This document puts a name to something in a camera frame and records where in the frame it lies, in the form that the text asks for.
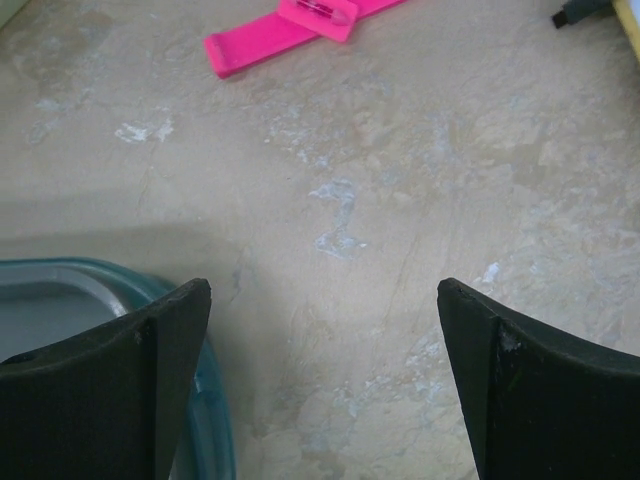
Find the marbled surface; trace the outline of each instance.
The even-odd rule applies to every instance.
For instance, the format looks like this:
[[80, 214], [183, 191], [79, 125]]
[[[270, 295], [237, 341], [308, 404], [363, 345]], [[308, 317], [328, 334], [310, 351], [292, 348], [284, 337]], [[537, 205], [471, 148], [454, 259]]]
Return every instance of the marbled surface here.
[[476, 478], [455, 276], [640, 354], [640, 71], [616, 18], [410, 0], [227, 81], [275, 0], [32, 0], [0, 32], [0, 252], [214, 286], [241, 478]]

